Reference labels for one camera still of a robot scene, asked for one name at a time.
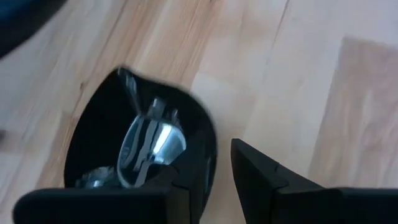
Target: wooden floor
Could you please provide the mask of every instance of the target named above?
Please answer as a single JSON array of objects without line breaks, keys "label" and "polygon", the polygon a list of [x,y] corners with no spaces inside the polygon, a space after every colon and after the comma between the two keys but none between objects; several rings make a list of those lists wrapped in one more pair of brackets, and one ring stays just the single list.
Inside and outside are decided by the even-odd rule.
[{"label": "wooden floor", "polygon": [[0,60],[0,223],[62,186],[73,129],[119,64],[190,90],[220,157],[202,223],[244,223],[229,143],[324,185],[398,187],[398,1],[69,0]]}]

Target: hardwood floor plank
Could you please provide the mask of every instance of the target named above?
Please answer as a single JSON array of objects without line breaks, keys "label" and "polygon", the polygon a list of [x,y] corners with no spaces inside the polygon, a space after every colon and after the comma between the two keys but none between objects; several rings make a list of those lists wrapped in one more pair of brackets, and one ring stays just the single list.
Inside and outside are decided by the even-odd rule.
[{"label": "hardwood floor plank", "polygon": [[388,0],[289,2],[244,140],[308,177],[341,40],[395,45],[396,7]]},{"label": "hardwood floor plank", "polygon": [[60,124],[57,112],[46,112],[38,120],[37,127],[29,128],[21,139],[19,161],[2,163],[9,187],[0,201],[0,220],[2,223],[12,223],[12,209],[21,195],[35,189],[36,183],[48,161],[52,147],[51,143]]},{"label": "hardwood floor plank", "polygon": [[241,138],[286,1],[225,0],[191,91],[215,121],[219,158],[202,223],[244,223],[231,171],[232,138]]},{"label": "hardwood floor plank", "polygon": [[346,38],[310,177],[325,186],[398,187],[398,49]]},{"label": "hardwood floor plank", "polygon": [[65,158],[77,122],[78,120],[72,118],[71,114],[61,113],[55,137],[51,142],[49,158],[40,173],[36,189],[64,187]]}]

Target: black trash can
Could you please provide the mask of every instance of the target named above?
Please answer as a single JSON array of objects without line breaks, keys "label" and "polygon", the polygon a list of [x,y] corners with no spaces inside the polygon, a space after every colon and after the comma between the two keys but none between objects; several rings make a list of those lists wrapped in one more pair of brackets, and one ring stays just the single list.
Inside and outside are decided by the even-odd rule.
[{"label": "black trash can", "polygon": [[[118,76],[120,70],[135,79],[141,108],[161,97],[178,109],[186,150],[142,187],[76,188],[90,170],[116,166],[121,144],[137,116]],[[119,67],[99,86],[78,122],[65,163],[65,188],[23,196],[15,206],[14,221],[199,223],[213,185],[216,143],[208,113],[191,95]]]}]

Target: silver utensil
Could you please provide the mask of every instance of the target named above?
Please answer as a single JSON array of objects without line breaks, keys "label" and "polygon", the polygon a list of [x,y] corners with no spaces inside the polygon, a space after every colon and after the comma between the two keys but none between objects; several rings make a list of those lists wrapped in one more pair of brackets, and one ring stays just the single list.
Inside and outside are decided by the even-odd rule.
[{"label": "silver utensil", "polygon": [[120,182],[113,167],[99,167],[85,173],[76,182],[76,187],[86,189],[120,187]]},{"label": "silver utensil", "polygon": [[117,173],[121,185],[140,187],[152,164],[170,165],[185,148],[181,129],[164,121],[137,116],[119,153]]},{"label": "silver utensil", "polygon": [[134,79],[132,72],[125,68],[118,68],[118,76],[122,81],[124,90],[129,95],[129,101],[132,108],[135,109],[137,115],[142,114],[141,104],[139,101],[137,82]]}]

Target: black plastic object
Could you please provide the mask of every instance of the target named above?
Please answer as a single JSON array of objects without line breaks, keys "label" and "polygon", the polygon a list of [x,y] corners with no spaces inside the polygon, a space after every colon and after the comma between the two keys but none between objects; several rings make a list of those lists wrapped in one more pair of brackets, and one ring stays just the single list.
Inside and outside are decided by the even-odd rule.
[{"label": "black plastic object", "polygon": [[231,160],[246,223],[398,223],[396,189],[325,189],[240,139]]},{"label": "black plastic object", "polygon": [[32,36],[66,0],[0,0],[0,58]]},{"label": "black plastic object", "polygon": [[67,154],[65,189],[43,189],[23,196],[14,208],[15,223],[199,223],[216,167],[212,122],[189,94],[132,73],[141,108],[148,108],[159,96],[178,109],[187,149],[142,187],[74,188],[84,173],[116,165],[135,117],[117,74],[116,69],[100,85],[79,120]]}]

